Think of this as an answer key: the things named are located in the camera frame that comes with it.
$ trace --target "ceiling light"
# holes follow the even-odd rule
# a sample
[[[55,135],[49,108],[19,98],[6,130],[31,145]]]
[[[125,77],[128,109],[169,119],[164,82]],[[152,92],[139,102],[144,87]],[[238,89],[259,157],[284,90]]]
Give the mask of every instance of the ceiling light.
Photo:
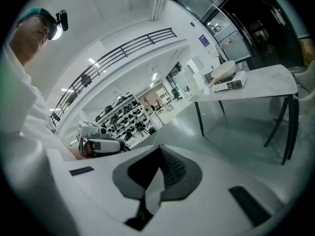
[[[152,81],[156,78],[156,76],[157,76],[157,73],[153,75]]]
[[[65,89],[65,88],[62,88],[61,91],[64,91],[64,92],[73,92],[73,90],[69,90],[69,89]]]
[[[95,63],[95,61],[92,58],[89,58],[89,62],[91,62],[92,64]]]
[[[56,34],[51,40],[56,40],[56,39],[60,38],[62,33],[63,33],[63,30],[61,29],[61,27],[57,26]]]

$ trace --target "railing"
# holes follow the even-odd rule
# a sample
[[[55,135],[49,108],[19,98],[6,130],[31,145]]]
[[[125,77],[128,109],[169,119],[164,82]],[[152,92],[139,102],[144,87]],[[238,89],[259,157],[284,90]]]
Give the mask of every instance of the railing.
[[[67,91],[62,95],[55,110],[51,114],[51,119],[54,125],[57,125],[61,116],[63,116],[64,112],[84,88],[86,88],[97,76],[101,76],[102,72],[105,72],[108,67],[146,46],[154,45],[159,41],[172,37],[177,37],[172,31],[172,28],[157,30],[135,38],[100,57],[94,64],[85,69],[85,71],[76,78]]]

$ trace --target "white device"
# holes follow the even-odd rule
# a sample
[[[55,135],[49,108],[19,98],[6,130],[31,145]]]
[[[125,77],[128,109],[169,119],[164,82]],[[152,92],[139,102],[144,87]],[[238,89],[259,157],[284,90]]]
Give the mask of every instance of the white device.
[[[245,71],[240,71],[235,74],[233,79],[221,83],[217,83],[212,86],[212,90],[217,92],[217,91],[222,91],[222,90],[227,90],[227,89],[241,89],[245,85],[247,75]]]
[[[82,156],[85,156],[83,152],[84,140],[90,142],[91,150],[94,152],[93,157],[116,154],[125,150],[124,140],[111,138],[106,128],[91,122],[79,121],[76,138],[79,142],[79,151]]]

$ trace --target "white shirt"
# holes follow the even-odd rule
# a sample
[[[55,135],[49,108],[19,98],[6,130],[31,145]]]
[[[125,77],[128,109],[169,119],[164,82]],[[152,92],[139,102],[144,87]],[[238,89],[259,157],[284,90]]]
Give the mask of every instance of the white shirt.
[[[64,161],[75,160],[73,154],[51,132],[46,102],[31,77],[25,73],[9,45],[1,52],[0,129],[6,132],[21,131],[25,137],[38,139],[46,148],[56,150]]]

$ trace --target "white chair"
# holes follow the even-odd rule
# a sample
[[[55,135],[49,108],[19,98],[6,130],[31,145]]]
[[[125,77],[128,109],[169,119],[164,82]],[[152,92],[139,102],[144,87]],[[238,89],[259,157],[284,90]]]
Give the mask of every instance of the white chair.
[[[309,113],[313,107],[315,106],[315,60],[312,61],[312,63],[309,65],[309,68],[299,74],[294,74],[294,79],[298,85],[298,87],[302,88],[305,90],[306,96],[304,97],[299,97],[299,94],[296,93],[296,95],[293,98],[293,107],[294,107],[294,112],[298,118],[294,118],[294,124],[293,124],[293,132],[292,132],[292,140],[288,137],[289,143],[291,143],[291,148],[288,154],[285,153],[283,156],[283,162],[286,160],[286,157],[288,159],[291,158],[294,144],[295,144],[295,139],[296,139],[296,134],[299,126],[299,119]],[[289,116],[288,113],[285,111],[286,107],[288,105],[288,98],[287,97],[272,97],[270,100],[269,104],[269,113],[272,116],[272,118],[276,121],[276,125],[270,134],[268,140],[266,141],[264,147],[267,147],[268,144],[270,143],[271,139],[275,135],[281,121],[289,121]]]

